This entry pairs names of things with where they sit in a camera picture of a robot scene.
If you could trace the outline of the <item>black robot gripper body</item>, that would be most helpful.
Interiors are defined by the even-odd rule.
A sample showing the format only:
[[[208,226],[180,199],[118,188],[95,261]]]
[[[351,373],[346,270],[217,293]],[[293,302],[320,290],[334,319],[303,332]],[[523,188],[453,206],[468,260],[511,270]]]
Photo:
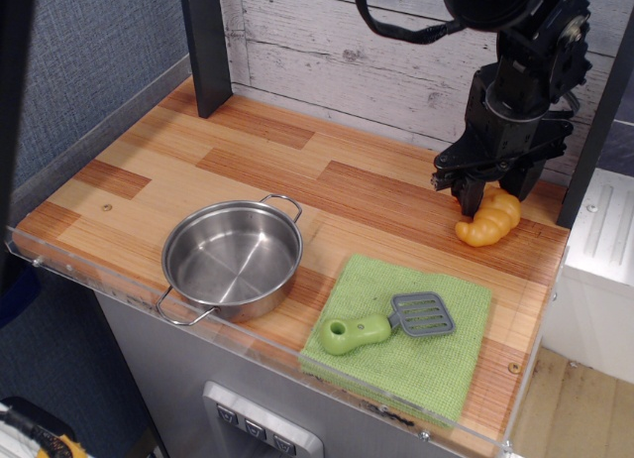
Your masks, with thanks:
[[[548,161],[564,153],[565,140],[574,129],[564,115],[549,112],[540,120],[518,122],[489,110],[486,92],[496,72],[495,65],[486,65],[475,73],[465,114],[466,129],[434,161],[432,185],[436,189],[454,189],[454,181],[463,177],[499,181],[500,161]]]

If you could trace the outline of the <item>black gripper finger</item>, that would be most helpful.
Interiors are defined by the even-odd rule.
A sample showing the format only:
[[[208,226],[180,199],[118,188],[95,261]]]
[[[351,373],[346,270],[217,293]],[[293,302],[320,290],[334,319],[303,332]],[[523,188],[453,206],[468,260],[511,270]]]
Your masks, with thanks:
[[[511,195],[523,201],[540,179],[545,160],[520,158],[516,161],[500,161],[497,166],[501,169],[502,177],[499,186]]]
[[[462,214],[474,216],[483,198],[485,182],[463,177],[454,181],[454,197],[458,200]]]

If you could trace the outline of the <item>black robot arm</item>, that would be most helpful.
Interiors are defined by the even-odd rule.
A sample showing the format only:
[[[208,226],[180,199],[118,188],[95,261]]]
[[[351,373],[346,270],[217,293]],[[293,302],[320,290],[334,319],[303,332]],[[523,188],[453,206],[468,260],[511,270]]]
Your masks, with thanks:
[[[439,154],[432,184],[474,216],[496,181],[525,199],[560,157],[579,110],[573,91],[591,64],[587,0],[445,0],[464,28],[496,34],[497,59],[474,75],[465,131]]]

